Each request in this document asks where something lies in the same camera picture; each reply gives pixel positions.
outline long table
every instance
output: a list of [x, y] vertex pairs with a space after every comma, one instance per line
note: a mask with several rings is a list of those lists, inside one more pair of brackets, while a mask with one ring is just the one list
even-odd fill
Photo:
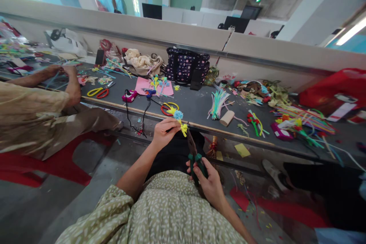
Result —
[[[28, 61], [30, 66], [32, 66], [35, 62]], [[79, 71], [83, 71], [91, 76], [103, 77], [104, 74], [99, 72], [93, 72], [91, 68], [92, 64], [83, 63], [82, 66], [78, 66]], [[115, 79], [113, 81], [116, 83], [109, 90], [109, 95], [102, 99], [96, 99], [94, 97], [88, 97], [87, 93], [89, 90], [100, 87], [101, 85], [96, 81], [95, 85], [91, 85], [91, 83], [86, 83], [84, 87], [82, 87], [82, 102], [93, 104], [103, 108], [109, 108], [116, 111], [126, 113], [126, 105], [125, 102], [122, 101], [122, 96], [124, 94], [125, 89], [135, 89], [137, 78], [130, 79], [127, 76], [111, 73]], [[10, 80], [15, 79], [19, 76], [10, 74], [6, 69], [0, 69], [0, 79]], [[55, 89], [59, 87], [62, 83], [66, 83], [67, 78], [60, 79], [55, 81], [53, 84], [49, 86], [51, 89]], [[179, 91], [174, 91], [174, 99], [167, 98], [164, 96], [160, 96], [160, 101], [164, 102], [175, 102], [180, 107], [180, 110], [183, 112], [183, 123], [189, 123], [189, 128], [192, 130], [197, 130], [201, 133], [207, 133], [211, 135], [215, 135], [222, 138], [227, 138], [229, 140], [237, 141], [244, 144], [253, 145], [256, 147], [260, 147], [263, 149], [268, 149], [271, 151], [275, 151], [278, 153], [283, 153], [303, 159], [307, 159], [314, 162], [319, 163], [337, 163], [326, 150], [313, 148], [315, 153], [308, 149], [303, 143], [297, 140], [293, 140], [291, 142], [281, 141], [277, 139], [270, 128], [270, 124], [274, 122], [276, 117], [270, 113], [272, 108], [268, 107], [266, 104], [263, 106], [249, 105], [239, 96], [234, 96], [229, 90], [227, 92], [230, 94], [229, 101], [235, 101], [233, 105], [229, 105], [228, 108], [234, 111], [235, 116], [246, 120], [247, 114], [249, 110], [252, 110], [257, 117], [261, 120], [263, 127], [270, 134], [265, 135], [263, 137], [256, 137], [254, 128], [249, 126], [247, 131], [249, 133], [249, 137], [243, 135], [241, 129], [237, 127], [236, 120], [232, 120], [228, 127], [223, 126], [219, 120], [212, 120], [211, 117], [207, 119], [208, 111], [212, 106], [212, 92], [215, 92], [216, 89], [214, 87], [202, 86], [199, 91], [190, 90], [188, 87], [181, 87]], [[136, 99], [128, 104], [128, 113], [129, 115], [135, 116], [143, 116], [143, 113], [147, 107], [148, 100], [145, 96], [137, 96]], [[162, 114], [160, 110], [160, 106], [154, 102], [151, 103], [149, 109], [146, 111], [146, 118], [161, 121], [166, 118], [164, 114]], [[356, 142], [364, 141], [366, 137], [366, 127], [365, 125], [353, 125], [347, 123], [346, 121], [340, 121], [337, 123], [332, 123], [333, 127], [337, 130], [336, 135], [327, 137], [327, 141], [330, 144], [338, 146], [346, 151], [348, 151], [362, 166], [366, 166], [366, 154], [359, 151], [356, 147]], [[144, 137], [131, 137], [126, 136], [125, 134], [117, 134], [122, 137], [135, 138], [143, 141]], [[344, 164], [348, 167], [356, 167], [356, 165], [352, 162], [352, 160], [344, 153], [339, 151], [338, 154], [342, 158]], [[214, 161], [219, 165], [229, 166], [239, 170], [248, 170], [245, 167], [237, 164], [230, 163], [221, 163], [222, 161]]]

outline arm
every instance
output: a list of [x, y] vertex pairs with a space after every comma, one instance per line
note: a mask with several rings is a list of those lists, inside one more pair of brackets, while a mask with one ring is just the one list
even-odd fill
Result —
[[193, 172], [198, 177], [206, 199], [220, 214], [222, 214], [227, 219], [227, 221], [229, 221], [233, 228], [248, 242], [248, 244], [256, 244], [257, 242], [255, 239], [245, 228], [238, 215], [226, 200], [218, 172], [206, 158], [202, 158], [202, 161], [206, 166], [209, 177], [204, 177], [196, 163], [194, 164]]
[[80, 84], [77, 80], [77, 70], [75, 66], [63, 66], [64, 71], [69, 76], [69, 83], [66, 87], [65, 92], [69, 94], [69, 101], [65, 108], [75, 106], [80, 103], [81, 89]]
[[26, 88], [34, 88], [39, 83], [41, 83], [51, 77], [54, 77], [60, 69], [61, 69], [60, 65], [52, 64], [52, 65], [46, 67], [45, 69], [43, 69], [39, 72], [36, 72], [32, 75], [10, 80], [10, 81], [7, 81], [7, 83], [26, 87]]
[[156, 124], [151, 144], [117, 182], [116, 186], [136, 201], [157, 153], [168, 145], [179, 130], [180, 124], [174, 118], [167, 118]]

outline wooden cylinder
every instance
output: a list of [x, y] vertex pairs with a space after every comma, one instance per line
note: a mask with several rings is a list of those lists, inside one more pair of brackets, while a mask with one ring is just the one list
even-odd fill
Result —
[[225, 115], [220, 119], [220, 123], [227, 127], [234, 117], [233, 111], [227, 111]]

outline gray concrete floor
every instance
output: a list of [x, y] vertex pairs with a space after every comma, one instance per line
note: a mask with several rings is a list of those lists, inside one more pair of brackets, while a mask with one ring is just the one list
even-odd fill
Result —
[[[136, 135], [131, 131], [125, 114], [111, 111], [125, 123], [124, 133]], [[138, 117], [130, 116], [136, 127]], [[145, 132], [148, 139], [152, 139], [155, 121], [145, 120]], [[145, 149], [145, 145], [128, 139], [119, 138], [121, 145], [115, 142], [111, 148], [105, 148], [93, 141], [81, 143], [74, 153], [74, 161], [87, 173], [93, 176], [87, 187], [54, 177], [46, 177], [40, 188], [30, 188], [6, 181], [0, 181], [0, 243], [50, 244], [54, 243], [62, 231], [76, 222], [76, 220], [90, 213], [97, 204], [100, 196], [111, 184], [118, 179], [138, 159]], [[252, 169], [262, 170], [261, 160], [266, 158], [275, 166], [283, 170], [283, 162], [297, 162], [308, 164], [291, 156], [277, 152], [263, 150], [253, 146], [246, 146], [251, 155], [241, 158], [230, 140], [219, 138], [218, 150], [222, 151], [224, 161], [232, 161]], [[244, 225], [252, 233], [258, 243], [317, 243], [315, 233], [307, 226], [285, 218], [281, 215], [258, 208], [258, 218], [261, 226], [256, 224], [256, 214], [252, 206], [247, 212], [239, 210], [239, 206], [230, 197], [230, 190], [235, 187], [232, 169], [219, 167], [223, 180], [223, 188], [230, 204], [241, 218]], [[268, 189], [275, 187], [267, 178], [243, 173], [246, 186], [257, 197], [274, 199]], [[245, 193], [244, 187], [236, 179], [240, 191]], [[293, 191], [288, 195], [280, 194], [281, 200], [296, 202], [301, 205], [316, 208], [308, 193]]]

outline hand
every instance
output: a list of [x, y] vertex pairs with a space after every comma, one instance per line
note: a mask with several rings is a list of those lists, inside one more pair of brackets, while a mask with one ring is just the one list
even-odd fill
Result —
[[[203, 193], [205, 194], [208, 202], [210, 202], [216, 210], [221, 212], [223, 206], [226, 203], [226, 198], [220, 182], [220, 176], [218, 175], [216, 169], [205, 157], [202, 158], [202, 162], [206, 166], [209, 177], [205, 178], [205, 176], [202, 174], [201, 170], [197, 166], [197, 163], [193, 164], [193, 172], [197, 175]], [[186, 165], [189, 167], [187, 172], [191, 173], [190, 161], [187, 161]]]
[[76, 76], [77, 75], [77, 69], [75, 66], [63, 66], [62, 67], [64, 71], [67, 73], [67, 75], [70, 76]]
[[43, 71], [49, 75], [49, 78], [54, 77], [57, 72], [61, 71], [62, 67], [60, 65], [52, 64], [46, 67]]
[[173, 136], [180, 131], [179, 122], [170, 117], [155, 125], [154, 139], [151, 144], [160, 151], [172, 140]]

